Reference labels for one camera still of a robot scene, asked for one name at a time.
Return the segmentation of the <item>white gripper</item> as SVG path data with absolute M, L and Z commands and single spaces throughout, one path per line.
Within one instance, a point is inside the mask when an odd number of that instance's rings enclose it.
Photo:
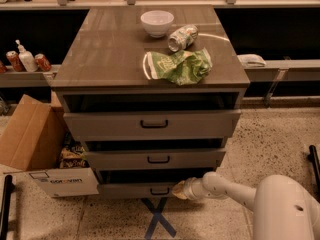
M 181 181 L 172 188 L 172 194 L 181 200 L 198 200 L 203 197 L 201 180 L 189 178 L 185 182 Z

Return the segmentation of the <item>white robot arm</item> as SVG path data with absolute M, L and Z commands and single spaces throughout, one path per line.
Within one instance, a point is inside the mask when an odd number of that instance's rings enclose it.
M 233 199 L 253 212 L 254 240 L 320 240 L 320 203 L 287 176 L 271 175 L 251 188 L 208 172 L 179 182 L 172 193 L 189 200 Z

